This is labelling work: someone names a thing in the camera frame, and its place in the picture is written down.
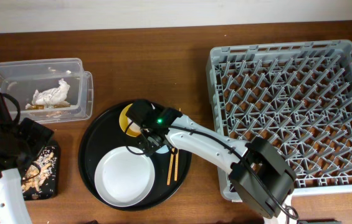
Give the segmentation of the yellow bowl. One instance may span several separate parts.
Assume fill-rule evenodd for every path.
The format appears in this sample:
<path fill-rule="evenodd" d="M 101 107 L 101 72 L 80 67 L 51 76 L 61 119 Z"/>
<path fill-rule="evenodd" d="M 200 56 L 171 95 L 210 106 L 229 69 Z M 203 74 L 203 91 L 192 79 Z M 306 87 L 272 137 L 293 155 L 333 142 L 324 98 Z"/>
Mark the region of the yellow bowl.
<path fill-rule="evenodd" d="M 133 131 L 131 131 L 129 129 L 129 124 L 128 124 L 128 120 L 127 120 L 127 116 L 126 116 L 126 112 L 128 111 L 128 109 L 130 108 L 131 104 L 127 105 L 126 107 L 123 108 L 123 110 L 120 113 L 120 117 L 119 117 L 119 125 L 120 128 L 123 132 L 126 132 L 127 135 L 131 136 L 131 137 L 137 137 L 140 134 L 138 133 L 134 133 Z"/>

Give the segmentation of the white round plate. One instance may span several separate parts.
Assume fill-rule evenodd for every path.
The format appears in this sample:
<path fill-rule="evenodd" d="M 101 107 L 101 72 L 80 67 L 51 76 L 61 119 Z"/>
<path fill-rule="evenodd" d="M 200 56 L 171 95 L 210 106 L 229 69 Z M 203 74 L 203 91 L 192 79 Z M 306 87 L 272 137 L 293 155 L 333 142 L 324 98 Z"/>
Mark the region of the white round plate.
<path fill-rule="evenodd" d="M 131 207 L 150 193 L 155 182 L 153 161 L 132 154 L 121 146 L 106 153 L 94 174 L 95 189 L 104 202 L 114 207 Z"/>

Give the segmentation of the white tissue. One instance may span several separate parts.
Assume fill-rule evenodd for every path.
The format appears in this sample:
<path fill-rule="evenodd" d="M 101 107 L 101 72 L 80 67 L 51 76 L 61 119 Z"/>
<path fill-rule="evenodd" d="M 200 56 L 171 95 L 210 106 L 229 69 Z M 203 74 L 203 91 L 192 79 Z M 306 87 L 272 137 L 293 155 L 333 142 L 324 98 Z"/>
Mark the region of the white tissue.
<path fill-rule="evenodd" d="M 66 101 L 70 85 L 62 78 L 58 81 L 57 88 L 51 88 L 43 92 L 35 91 L 30 105 L 70 105 Z"/>

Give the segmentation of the gold foil wrapper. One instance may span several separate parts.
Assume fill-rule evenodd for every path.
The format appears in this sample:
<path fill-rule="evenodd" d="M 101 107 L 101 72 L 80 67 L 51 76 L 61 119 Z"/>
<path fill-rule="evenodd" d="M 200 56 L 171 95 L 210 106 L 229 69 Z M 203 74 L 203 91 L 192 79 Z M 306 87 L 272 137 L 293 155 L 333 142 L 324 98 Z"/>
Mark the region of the gold foil wrapper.
<path fill-rule="evenodd" d="M 58 109 L 68 108 L 70 105 L 26 105 L 26 110 L 46 110 L 46 109 Z"/>

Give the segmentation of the food scraps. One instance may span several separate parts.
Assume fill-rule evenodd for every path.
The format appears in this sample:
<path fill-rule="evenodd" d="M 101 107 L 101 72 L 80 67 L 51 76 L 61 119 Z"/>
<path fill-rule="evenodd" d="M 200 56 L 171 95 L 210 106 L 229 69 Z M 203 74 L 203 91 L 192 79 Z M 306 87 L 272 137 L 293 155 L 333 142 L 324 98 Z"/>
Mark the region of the food scraps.
<path fill-rule="evenodd" d="M 37 193 L 42 193 L 43 186 L 47 185 L 49 180 L 54 177 L 56 163 L 57 156 L 54 151 L 44 150 L 22 178 L 22 192 L 35 190 Z"/>

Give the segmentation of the light blue cup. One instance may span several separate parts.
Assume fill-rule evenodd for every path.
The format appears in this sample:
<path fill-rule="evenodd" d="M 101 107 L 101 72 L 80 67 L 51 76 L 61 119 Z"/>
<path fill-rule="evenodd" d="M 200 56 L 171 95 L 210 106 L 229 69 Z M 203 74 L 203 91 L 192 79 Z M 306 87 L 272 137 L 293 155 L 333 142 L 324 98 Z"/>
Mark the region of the light blue cup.
<path fill-rule="evenodd" d="M 168 146 L 167 145 L 164 145 L 162 146 L 161 148 L 159 148 L 156 153 L 158 154 L 166 154 L 169 152 L 169 149 L 168 149 Z"/>

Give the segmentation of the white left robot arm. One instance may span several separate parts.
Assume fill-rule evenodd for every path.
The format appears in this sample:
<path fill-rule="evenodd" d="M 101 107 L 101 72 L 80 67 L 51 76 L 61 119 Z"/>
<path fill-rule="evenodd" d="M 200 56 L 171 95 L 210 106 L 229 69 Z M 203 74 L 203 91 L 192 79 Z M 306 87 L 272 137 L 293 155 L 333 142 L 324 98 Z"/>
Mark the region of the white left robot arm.
<path fill-rule="evenodd" d="M 30 223 L 21 181 L 54 132 L 20 114 L 11 117 L 6 101 L 20 110 L 15 98 L 0 93 L 0 223 Z"/>

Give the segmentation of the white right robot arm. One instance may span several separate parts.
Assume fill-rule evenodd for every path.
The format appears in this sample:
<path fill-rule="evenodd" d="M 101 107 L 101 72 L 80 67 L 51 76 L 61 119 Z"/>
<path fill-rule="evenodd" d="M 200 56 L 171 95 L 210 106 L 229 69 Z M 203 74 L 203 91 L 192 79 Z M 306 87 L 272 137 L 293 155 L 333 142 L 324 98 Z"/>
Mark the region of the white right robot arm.
<path fill-rule="evenodd" d="M 148 100 L 134 101 L 125 116 L 140 130 L 142 155 L 163 146 L 172 153 L 193 153 L 223 170 L 242 201 L 265 223 L 298 223 L 298 212 L 292 207 L 297 176 L 267 140 L 228 138 L 179 110 L 155 106 Z"/>

